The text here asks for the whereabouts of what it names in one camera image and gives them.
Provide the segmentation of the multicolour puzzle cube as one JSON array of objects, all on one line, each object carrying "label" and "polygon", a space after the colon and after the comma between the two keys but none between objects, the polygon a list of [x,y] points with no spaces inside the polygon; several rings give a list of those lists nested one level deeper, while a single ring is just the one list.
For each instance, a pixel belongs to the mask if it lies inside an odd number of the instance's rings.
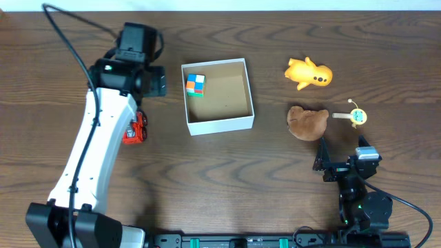
[{"label": "multicolour puzzle cube", "polygon": [[205,92],[206,77],[202,74],[189,74],[185,84],[188,96],[203,97]]}]

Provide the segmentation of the red toy truck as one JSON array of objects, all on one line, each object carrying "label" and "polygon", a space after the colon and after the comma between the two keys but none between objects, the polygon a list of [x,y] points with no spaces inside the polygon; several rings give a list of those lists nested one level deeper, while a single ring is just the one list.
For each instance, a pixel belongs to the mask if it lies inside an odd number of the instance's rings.
[{"label": "red toy truck", "polygon": [[137,111],[123,135],[124,144],[142,143],[147,138],[147,117],[143,111]]}]

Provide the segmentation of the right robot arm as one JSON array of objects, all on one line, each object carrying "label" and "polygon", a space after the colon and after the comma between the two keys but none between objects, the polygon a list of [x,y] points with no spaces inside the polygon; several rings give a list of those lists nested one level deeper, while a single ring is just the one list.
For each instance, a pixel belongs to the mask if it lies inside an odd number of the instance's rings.
[{"label": "right robot arm", "polygon": [[365,182],[376,174],[381,160],[376,148],[360,136],[355,154],[344,162],[332,162],[325,139],[320,138],[313,170],[323,172],[325,182],[338,184],[340,219],[357,231],[389,228],[392,199],[376,190],[368,192]]}]

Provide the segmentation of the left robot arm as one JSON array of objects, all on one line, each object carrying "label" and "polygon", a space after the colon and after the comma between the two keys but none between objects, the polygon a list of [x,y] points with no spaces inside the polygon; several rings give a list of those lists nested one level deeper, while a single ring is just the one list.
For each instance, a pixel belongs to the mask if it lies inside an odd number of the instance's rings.
[{"label": "left robot arm", "polygon": [[153,62],[161,33],[125,23],[116,47],[86,71],[83,120],[68,163],[45,204],[31,203],[25,222],[40,247],[147,247],[140,227],[106,216],[107,192],[129,124],[145,124],[145,96],[162,96],[165,70]]}]

